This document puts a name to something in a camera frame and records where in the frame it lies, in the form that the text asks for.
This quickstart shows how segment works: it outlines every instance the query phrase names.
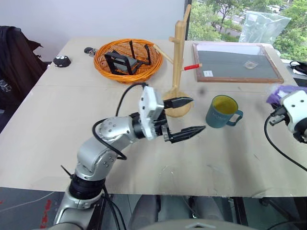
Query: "table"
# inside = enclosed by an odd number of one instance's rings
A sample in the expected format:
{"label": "table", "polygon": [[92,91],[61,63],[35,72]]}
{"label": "table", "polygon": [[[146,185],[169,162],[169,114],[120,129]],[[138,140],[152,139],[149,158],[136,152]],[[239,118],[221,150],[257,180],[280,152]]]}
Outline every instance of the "table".
{"label": "table", "polygon": [[[101,76],[93,58],[83,52],[115,38],[77,37],[60,52],[71,65],[47,69],[0,135],[0,186],[64,191],[73,172],[78,148],[92,136],[97,120],[114,116],[126,85]],[[172,43],[152,40],[172,56]],[[186,42],[184,65],[193,64],[192,42]],[[284,68],[284,83],[295,82]],[[172,84],[172,66],[164,60],[148,84],[161,93]],[[205,124],[211,100],[233,97],[244,112],[236,127],[207,126],[197,136],[176,144],[141,140],[124,149],[107,177],[110,193],[194,196],[307,196],[307,174],[267,142],[263,124],[272,111],[265,103],[272,84],[197,83],[194,70],[184,71],[180,89],[195,99],[183,118],[168,118],[174,132]],[[119,115],[138,110],[141,87],[127,94]],[[273,142],[307,165],[306,145],[298,143],[283,124],[268,128]]]}

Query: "white wall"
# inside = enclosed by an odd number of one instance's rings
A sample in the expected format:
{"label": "white wall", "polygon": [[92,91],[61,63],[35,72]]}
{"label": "white wall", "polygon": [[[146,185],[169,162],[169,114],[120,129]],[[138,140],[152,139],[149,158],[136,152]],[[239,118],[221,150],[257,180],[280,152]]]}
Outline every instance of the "white wall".
{"label": "white wall", "polygon": [[0,25],[21,28],[52,60],[74,36],[168,39],[183,11],[184,0],[0,0]]}

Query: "green foliage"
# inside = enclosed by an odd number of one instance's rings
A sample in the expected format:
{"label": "green foliage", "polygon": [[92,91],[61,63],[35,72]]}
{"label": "green foliage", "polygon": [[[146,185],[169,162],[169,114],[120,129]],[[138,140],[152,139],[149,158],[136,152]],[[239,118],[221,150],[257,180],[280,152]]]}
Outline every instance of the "green foliage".
{"label": "green foliage", "polygon": [[226,16],[240,13],[243,11],[245,7],[245,1],[246,0],[207,0],[207,5],[212,5],[214,14],[217,14],[218,12],[222,14],[222,19],[220,23],[220,32],[222,30],[222,27],[224,27],[224,21]]}
{"label": "green foliage", "polygon": [[294,0],[293,4],[282,12],[282,16],[292,19],[273,44],[281,52],[281,58],[307,60],[306,12],[306,0]]}
{"label": "green foliage", "polygon": [[246,1],[246,5],[250,8],[251,11],[257,12],[266,12],[272,13],[270,9],[267,7],[268,5],[282,5],[283,0],[253,0]]}
{"label": "green foliage", "polygon": [[211,23],[218,21],[218,16],[213,13],[213,6],[208,6],[192,1],[192,10],[189,22],[189,40],[218,41],[221,36],[216,32]]}
{"label": "green foliage", "polygon": [[[216,24],[220,25],[221,21],[222,21],[222,18],[219,17]],[[229,19],[224,20],[223,27],[230,28],[230,29],[233,29],[233,30],[237,30],[237,31],[240,31],[240,32],[242,31],[242,25],[236,24],[232,20],[229,20]]]}
{"label": "green foliage", "polygon": [[225,41],[225,42],[239,42],[239,36],[231,36],[229,34],[221,34],[221,39],[222,41]]}

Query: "wooden stand base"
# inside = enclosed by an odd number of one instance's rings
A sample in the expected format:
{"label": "wooden stand base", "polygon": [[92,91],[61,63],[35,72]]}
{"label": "wooden stand base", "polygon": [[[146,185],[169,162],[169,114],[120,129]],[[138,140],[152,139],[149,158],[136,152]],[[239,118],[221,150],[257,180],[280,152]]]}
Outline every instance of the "wooden stand base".
{"label": "wooden stand base", "polygon": [[[189,97],[187,94],[185,94],[184,92],[175,92],[175,91],[169,91],[166,94],[164,94],[163,96],[163,100],[167,100],[170,98],[175,98],[175,97]],[[188,111],[190,110],[190,108],[192,107],[192,103],[188,103],[185,106],[173,109],[173,108],[169,108],[169,109],[165,109],[165,113],[166,115],[170,116],[170,117],[182,117],[185,114],[188,113]]]}

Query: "mug handle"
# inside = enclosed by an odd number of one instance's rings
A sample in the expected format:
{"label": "mug handle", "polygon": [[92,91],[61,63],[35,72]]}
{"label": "mug handle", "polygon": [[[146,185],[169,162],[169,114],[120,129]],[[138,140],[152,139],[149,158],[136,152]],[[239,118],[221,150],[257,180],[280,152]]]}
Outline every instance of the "mug handle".
{"label": "mug handle", "polygon": [[238,121],[242,119],[242,117],[243,117],[243,112],[242,112],[241,110],[236,111],[235,114],[238,114],[239,117],[236,119],[235,122],[228,121],[228,122],[226,123],[227,125],[229,125],[229,126],[235,126],[235,125],[238,123]]}

